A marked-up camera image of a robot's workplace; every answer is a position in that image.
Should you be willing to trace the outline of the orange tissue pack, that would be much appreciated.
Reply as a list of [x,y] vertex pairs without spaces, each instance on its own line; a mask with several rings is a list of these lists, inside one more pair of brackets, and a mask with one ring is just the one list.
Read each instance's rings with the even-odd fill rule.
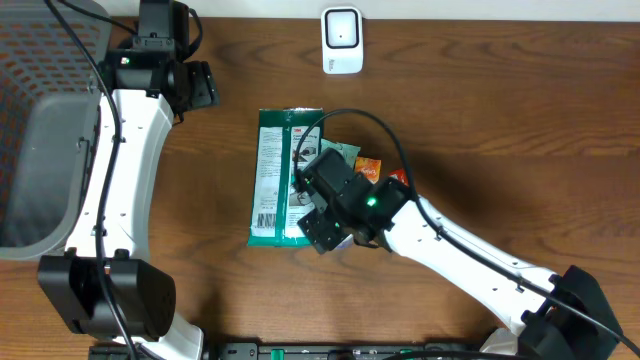
[[356,173],[362,173],[367,180],[375,184],[380,178],[381,161],[358,156],[355,161],[354,170]]

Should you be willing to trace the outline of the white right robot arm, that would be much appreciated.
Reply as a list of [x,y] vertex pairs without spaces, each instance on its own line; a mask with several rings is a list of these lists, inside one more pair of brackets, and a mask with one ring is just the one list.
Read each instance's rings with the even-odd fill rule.
[[597,280],[572,266],[559,275],[513,257],[443,216],[411,187],[390,178],[299,175],[314,205],[299,226],[320,253],[347,238],[411,259],[493,313],[507,336],[477,358],[606,359],[629,342]]

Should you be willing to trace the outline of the red snack wrapper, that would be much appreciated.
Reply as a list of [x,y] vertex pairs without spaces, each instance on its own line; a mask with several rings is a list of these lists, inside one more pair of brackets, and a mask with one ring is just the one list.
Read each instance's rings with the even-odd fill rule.
[[407,177],[404,169],[397,169],[395,171],[392,171],[389,174],[389,176],[391,178],[394,178],[394,179],[400,181],[405,186],[409,186],[409,180],[408,180],[408,177]]

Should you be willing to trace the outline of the white lid blue jar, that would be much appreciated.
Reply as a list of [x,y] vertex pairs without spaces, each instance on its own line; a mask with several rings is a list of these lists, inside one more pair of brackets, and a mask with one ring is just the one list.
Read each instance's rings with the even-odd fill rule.
[[336,247],[335,250],[345,249],[354,244],[354,237],[352,235],[348,235],[344,240],[342,240]]

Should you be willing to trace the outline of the large green 3M package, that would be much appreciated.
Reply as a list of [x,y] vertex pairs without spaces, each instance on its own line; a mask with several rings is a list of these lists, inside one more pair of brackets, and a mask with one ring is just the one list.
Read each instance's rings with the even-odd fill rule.
[[305,192],[295,187],[294,166],[304,168],[320,150],[321,109],[262,109],[251,221],[250,247],[306,247],[309,241],[298,221],[314,209]]

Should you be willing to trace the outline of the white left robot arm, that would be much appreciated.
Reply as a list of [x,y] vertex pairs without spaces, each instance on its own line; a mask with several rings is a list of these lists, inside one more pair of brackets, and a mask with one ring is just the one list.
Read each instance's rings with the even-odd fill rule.
[[130,359],[205,359],[205,332],[178,314],[174,279],[150,262],[149,217],[170,130],[216,106],[208,63],[162,52],[108,52],[99,78],[100,130],[80,213],[61,255],[44,255],[38,284],[74,334],[115,343]]

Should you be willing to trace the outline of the light green wipes packet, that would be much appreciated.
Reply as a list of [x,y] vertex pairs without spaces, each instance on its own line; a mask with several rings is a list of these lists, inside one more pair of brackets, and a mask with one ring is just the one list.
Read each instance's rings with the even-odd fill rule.
[[360,152],[360,147],[345,143],[332,142],[327,139],[321,140],[321,150],[334,149],[343,156],[346,163],[351,167],[355,167],[356,159]]

